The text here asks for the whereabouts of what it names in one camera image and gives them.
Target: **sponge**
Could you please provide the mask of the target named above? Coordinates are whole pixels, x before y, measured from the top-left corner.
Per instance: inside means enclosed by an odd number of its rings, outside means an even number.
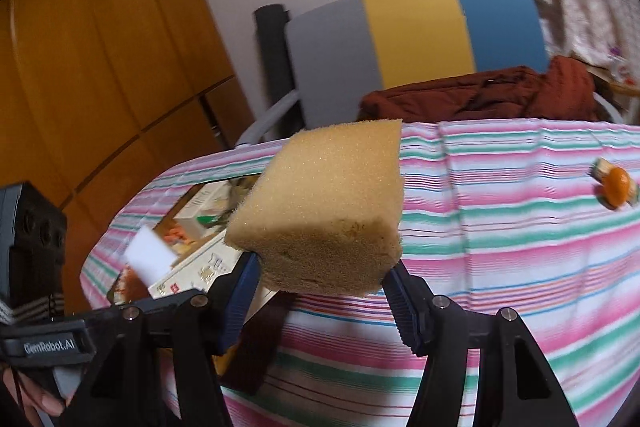
[[[400,120],[303,131],[271,160],[225,241],[260,256],[272,290],[364,295],[400,259]]]

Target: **cabinet door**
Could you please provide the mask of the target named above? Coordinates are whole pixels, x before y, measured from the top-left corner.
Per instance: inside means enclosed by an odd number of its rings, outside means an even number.
[[[76,187],[136,134],[89,0],[11,0],[13,48],[31,114]]]
[[[106,230],[113,216],[161,172],[149,148],[137,139],[80,190],[78,201],[98,228]]]
[[[29,180],[53,204],[60,204],[70,190],[40,137],[20,85],[8,0],[0,0],[0,78],[0,186]]]
[[[230,78],[214,87],[206,94],[206,99],[227,144],[233,148],[240,135],[254,123],[254,115],[238,80]]]
[[[107,55],[140,127],[192,95],[156,0],[91,1]]]
[[[222,150],[197,100],[171,113],[146,131],[143,141],[165,170]]]
[[[194,92],[233,74],[205,0],[158,0]]]

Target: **orange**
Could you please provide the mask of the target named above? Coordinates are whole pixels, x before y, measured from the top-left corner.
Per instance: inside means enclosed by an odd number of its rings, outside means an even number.
[[[629,174],[626,173],[625,169],[613,167],[609,171],[609,174],[602,180],[602,187],[604,188],[604,195],[611,206],[618,208],[626,201],[630,184]]]

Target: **table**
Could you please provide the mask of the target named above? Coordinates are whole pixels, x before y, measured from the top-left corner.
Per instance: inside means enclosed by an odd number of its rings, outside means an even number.
[[[149,183],[84,264],[92,306],[108,305],[141,225],[154,225],[193,184],[261,172],[282,144],[198,158]],[[600,204],[588,176],[597,156],[640,179],[640,128],[405,124],[400,146],[407,269],[467,309],[516,308],[583,427],[606,425],[640,374],[640,207]],[[224,394],[236,425],[404,426],[423,368],[402,345],[382,292],[303,295],[257,396]],[[462,426],[472,423],[477,381],[478,354],[470,351]],[[175,407],[170,377],[166,393]]]

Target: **wooden cabinet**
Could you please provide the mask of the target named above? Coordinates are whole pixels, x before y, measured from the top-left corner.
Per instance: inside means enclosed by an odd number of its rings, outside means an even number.
[[[158,0],[186,77],[201,92],[234,74],[206,0]]]
[[[145,144],[162,170],[192,158],[222,151],[198,100],[192,100],[146,131]]]
[[[205,0],[0,0],[0,82],[0,184],[67,215],[68,311],[114,214],[253,120]]]
[[[254,115],[242,96],[242,88],[233,77],[214,87],[206,94],[226,143],[233,147],[240,135],[254,123]]]
[[[133,138],[94,24],[90,0],[10,0],[14,54],[31,114],[50,155],[76,187]]]
[[[91,1],[106,54],[141,127],[193,94],[156,0]]]
[[[30,180],[53,204],[70,194],[45,147],[20,84],[11,41],[9,3],[0,0],[0,185]]]
[[[66,216],[65,267],[62,272],[62,287],[65,293],[65,311],[80,312],[89,309],[82,288],[78,284],[82,264],[98,242],[104,229],[100,229],[89,216],[84,206],[77,200],[67,203],[63,212]]]

